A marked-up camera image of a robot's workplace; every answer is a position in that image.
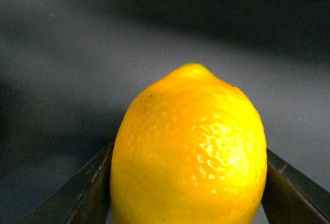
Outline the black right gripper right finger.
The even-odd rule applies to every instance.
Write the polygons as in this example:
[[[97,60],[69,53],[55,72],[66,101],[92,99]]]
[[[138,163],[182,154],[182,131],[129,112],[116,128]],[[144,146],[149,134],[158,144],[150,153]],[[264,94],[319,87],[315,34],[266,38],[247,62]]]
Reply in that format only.
[[[267,150],[262,207],[269,223],[329,223],[329,192]]]

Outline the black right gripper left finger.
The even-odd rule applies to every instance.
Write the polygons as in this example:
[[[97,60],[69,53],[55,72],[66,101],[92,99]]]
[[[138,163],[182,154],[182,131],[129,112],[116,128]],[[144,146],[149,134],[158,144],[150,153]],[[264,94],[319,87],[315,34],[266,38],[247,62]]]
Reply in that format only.
[[[110,209],[109,142],[55,194],[19,223],[106,223]]]

